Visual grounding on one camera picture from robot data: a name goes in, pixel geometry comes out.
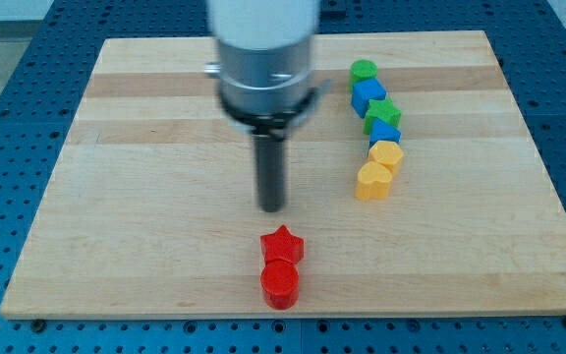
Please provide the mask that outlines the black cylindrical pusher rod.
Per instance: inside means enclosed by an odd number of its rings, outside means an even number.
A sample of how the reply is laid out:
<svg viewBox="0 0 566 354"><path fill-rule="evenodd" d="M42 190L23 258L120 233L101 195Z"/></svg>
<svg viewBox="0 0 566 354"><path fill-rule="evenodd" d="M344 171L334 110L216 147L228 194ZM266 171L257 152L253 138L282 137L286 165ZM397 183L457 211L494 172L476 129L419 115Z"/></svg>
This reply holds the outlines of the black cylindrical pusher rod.
<svg viewBox="0 0 566 354"><path fill-rule="evenodd" d="M257 200L266 212L285 205L284 142L271 136L254 136Z"/></svg>

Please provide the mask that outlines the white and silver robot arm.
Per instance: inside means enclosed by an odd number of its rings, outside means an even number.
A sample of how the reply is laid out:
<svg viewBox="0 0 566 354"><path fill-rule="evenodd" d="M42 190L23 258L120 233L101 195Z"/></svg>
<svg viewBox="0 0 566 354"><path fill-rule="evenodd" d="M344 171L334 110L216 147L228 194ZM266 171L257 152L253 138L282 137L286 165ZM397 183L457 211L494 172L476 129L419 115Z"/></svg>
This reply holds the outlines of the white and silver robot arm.
<svg viewBox="0 0 566 354"><path fill-rule="evenodd" d="M286 202L285 142L315 111L327 83L313 83L312 40L317 0L207 0L217 60L206 72L218 81L224 113L254 142L259 207Z"/></svg>

